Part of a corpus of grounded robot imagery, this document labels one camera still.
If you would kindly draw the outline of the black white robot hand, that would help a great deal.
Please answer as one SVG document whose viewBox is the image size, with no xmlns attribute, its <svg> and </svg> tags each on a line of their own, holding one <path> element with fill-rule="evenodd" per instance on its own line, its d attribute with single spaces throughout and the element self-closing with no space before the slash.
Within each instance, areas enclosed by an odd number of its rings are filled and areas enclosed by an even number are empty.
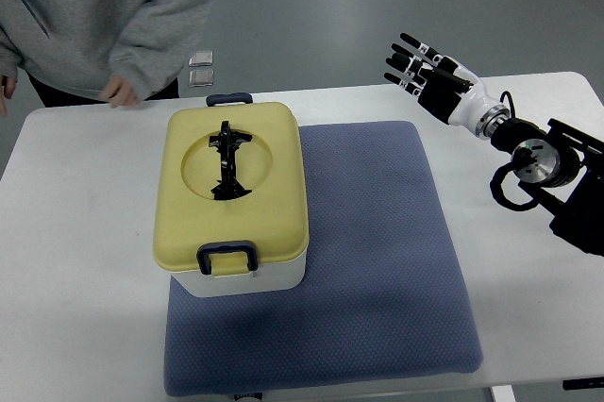
<svg viewBox="0 0 604 402">
<path fill-rule="evenodd" d="M 491 97 L 483 81 L 455 59 L 402 33 L 386 63 L 384 78 L 415 97 L 433 117 L 449 126 L 463 126 L 486 140 L 511 119 L 512 109 Z"/>
</svg>

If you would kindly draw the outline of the person's bare hand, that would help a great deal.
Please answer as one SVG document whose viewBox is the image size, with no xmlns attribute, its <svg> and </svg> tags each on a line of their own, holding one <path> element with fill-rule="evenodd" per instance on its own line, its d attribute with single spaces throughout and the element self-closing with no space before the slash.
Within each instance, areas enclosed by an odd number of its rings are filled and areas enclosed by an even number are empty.
<svg viewBox="0 0 604 402">
<path fill-rule="evenodd" d="M 122 76 L 113 75 L 103 91 L 100 98 L 107 101 L 112 109 L 134 108 L 140 104 L 140 99 L 132 85 Z"/>
</svg>

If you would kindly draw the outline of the person's second bare hand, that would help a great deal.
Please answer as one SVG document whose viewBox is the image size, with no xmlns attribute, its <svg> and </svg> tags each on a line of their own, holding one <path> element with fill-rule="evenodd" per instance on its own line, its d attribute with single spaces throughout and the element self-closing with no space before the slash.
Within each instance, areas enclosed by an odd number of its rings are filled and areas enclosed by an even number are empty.
<svg viewBox="0 0 604 402">
<path fill-rule="evenodd" d="M 0 91 L 0 115 L 6 117 L 8 115 L 7 100 L 12 97 L 16 90 L 17 81 L 7 75 L 1 75 L 1 91 Z"/>
</svg>

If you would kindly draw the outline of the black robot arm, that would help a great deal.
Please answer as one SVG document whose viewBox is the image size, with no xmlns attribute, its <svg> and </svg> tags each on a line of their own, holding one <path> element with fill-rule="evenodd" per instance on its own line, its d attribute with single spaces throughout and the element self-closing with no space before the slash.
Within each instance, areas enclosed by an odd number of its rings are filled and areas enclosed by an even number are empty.
<svg viewBox="0 0 604 402">
<path fill-rule="evenodd" d="M 603 142 L 556 119 L 548 125 L 510 118 L 491 133 L 491 145 L 511 155 L 493 175 L 492 197 L 512 211 L 543 207 L 555 236 L 602 256 Z"/>
</svg>

